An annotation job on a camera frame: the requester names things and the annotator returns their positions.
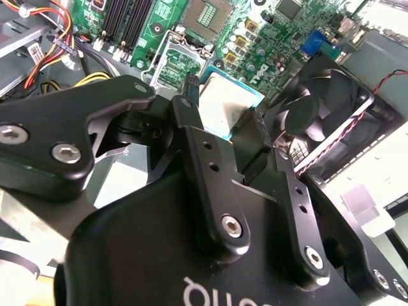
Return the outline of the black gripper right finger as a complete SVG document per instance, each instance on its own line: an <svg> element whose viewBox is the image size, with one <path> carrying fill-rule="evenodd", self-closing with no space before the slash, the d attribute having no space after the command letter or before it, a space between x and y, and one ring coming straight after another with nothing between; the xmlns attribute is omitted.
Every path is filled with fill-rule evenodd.
<svg viewBox="0 0 408 306"><path fill-rule="evenodd" d="M284 266L302 288L318 288L339 268L365 305L407 303L406 282L352 213L328 194L320 178L296 175L290 155L272 145L255 109L244 112L231 140L243 184L277 203Z"/></svg>

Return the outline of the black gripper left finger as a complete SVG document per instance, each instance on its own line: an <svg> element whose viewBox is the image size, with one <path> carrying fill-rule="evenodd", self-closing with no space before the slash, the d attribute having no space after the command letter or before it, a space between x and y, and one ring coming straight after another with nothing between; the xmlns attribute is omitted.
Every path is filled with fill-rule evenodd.
<svg viewBox="0 0 408 306"><path fill-rule="evenodd" d="M251 234L218 138L199 115L198 78L164 100L141 80L119 76L1 105L1 186L46 200L72 200L94 165L126 144L149 146L155 186L183 174L178 200L198 245L217 261L245 254Z"/></svg>

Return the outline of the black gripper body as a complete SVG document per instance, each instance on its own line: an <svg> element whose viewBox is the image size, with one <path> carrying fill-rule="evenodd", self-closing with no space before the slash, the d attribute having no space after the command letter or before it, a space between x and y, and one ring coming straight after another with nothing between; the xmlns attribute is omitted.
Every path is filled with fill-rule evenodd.
<svg viewBox="0 0 408 306"><path fill-rule="evenodd" d="M184 178L176 173L107 205L73 233L55 278L57 305L359 305L332 271L299 288L281 251L276 203L236 186L251 231L237 261L215 262L197 243Z"/></svg>

